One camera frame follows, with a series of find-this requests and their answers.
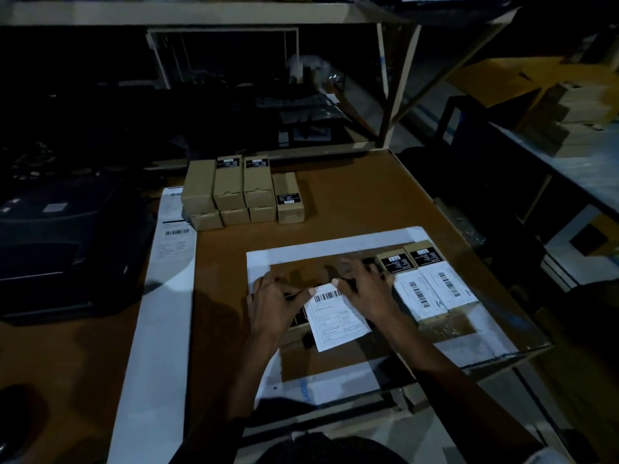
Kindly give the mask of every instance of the barcode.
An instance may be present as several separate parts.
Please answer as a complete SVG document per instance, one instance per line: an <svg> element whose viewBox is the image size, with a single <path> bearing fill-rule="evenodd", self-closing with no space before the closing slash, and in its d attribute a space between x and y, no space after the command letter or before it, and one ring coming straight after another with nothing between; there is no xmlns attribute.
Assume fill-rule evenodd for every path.
<svg viewBox="0 0 619 464"><path fill-rule="evenodd" d="M417 299L421 302L422 306L425 309L428 309L430 307L430 304L428 303L428 300L425 298L425 296L423 296L423 293L419 289L417 284L414 281L409 281L408 284L410 285L411 288L413 288L413 292L417 296Z"/></svg>
<svg viewBox="0 0 619 464"><path fill-rule="evenodd" d="M321 295L314 296L314 301L319 303L320 301L327 301L338 296L342 296L342 293L337 289L335 291L329 291L328 293L322 293Z"/></svg>
<svg viewBox="0 0 619 464"><path fill-rule="evenodd" d="M451 291L452 295L454 295L455 297L460 296L460 292L457 290L456 287L454 287L454 284L451 282L450 279L447 278L447 275L445 275L444 272L438 272L438 276L441 277L441 280L444 282L447 288L449 288L449 291Z"/></svg>
<svg viewBox="0 0 619 464"><path fill-rule="evenodd" d="M175 229L173 231L166 231L165 235L166 236L172 236L174 234L185 234L185 233L189 233L190 229L186 228L186 229Z"/></svg>

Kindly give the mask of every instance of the black printer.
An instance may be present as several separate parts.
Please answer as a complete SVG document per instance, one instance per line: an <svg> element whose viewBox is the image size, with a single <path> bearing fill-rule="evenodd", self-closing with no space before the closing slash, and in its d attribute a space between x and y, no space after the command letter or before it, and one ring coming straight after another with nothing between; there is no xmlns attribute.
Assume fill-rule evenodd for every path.
<svg viewBox="0 0 619 464"><path fill-rule="evenodd" d="M0 316L30 324L118 312L155 228L137 189L108 176L53 180L0 206Z"/></svg>

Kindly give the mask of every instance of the wooden table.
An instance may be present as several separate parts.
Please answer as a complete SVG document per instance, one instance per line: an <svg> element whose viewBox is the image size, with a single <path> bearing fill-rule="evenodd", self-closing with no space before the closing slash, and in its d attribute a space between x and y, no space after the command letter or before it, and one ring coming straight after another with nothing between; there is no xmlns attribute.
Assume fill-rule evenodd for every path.
<svg viewBox="0 0 619 464"><path fill-rule="evenodd" d="M548 340L390 153L298 163L306 205L300 225L260 223L198 234L188 418L224 390L249 332L246 252L423 226L518 350ZM24 464L89 464L106 456L139 306L103 319L34 327L0 324L0 387L29 383L48 408Z"/></svg>

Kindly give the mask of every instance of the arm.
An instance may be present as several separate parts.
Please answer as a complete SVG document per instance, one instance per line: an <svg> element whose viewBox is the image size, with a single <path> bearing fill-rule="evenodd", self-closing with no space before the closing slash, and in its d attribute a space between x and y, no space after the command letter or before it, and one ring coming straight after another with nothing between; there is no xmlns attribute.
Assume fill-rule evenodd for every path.
<svg viewBox="0 0 619 464"><path fill-rule="evenodd" d="M352 265L350 276L357 292L345 278L332 283L401 355L467 462L522 464L542 448L514 417L419 334L414 321L391 296L391 273L380 275L374 264L368 271L360 260L344 260Z"/></svg>
<svg viewBox="0 0 619 464"><path fill-rule="evenodd" d="M234 461L246 419L254 411L254 400L262 374L281 343L283 334L301 307L316 291L283 285L268 272L254 283L248 306L251 335L245 344L241 364L223 399L223 409L209 411L178 449L170 464L204 463L215 459ZM287 300L286 295L296 295Z"/></svg>

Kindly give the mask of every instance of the hand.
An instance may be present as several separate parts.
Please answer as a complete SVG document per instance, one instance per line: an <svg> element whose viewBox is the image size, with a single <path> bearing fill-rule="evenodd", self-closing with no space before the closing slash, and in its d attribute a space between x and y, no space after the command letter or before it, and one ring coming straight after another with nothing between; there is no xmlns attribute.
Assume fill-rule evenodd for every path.
<svg viewBox="0 0 619 464"><path fill-rule="evenodd" d="M342 294L349 299L363 317L379 325L382 320L400 312L396 300L391 296L391 288L396 279L392 273L378 273L376 265L370 264L369 270L357 258L342 258L350 264L350 270L344 278L334 278L331 281ZM347 279L354 278L357 284L355 292Z"/></svg>
<svg viewBox="0 0 619 464"><path fill-rule="evenodd" d="M271 339L277 350L292 320L315 294L315 288L301 290L281 283L279 275L267 272L254 282L254 294L248 306L251 334ZM296 296L287 300L287 295Z"/></svg>

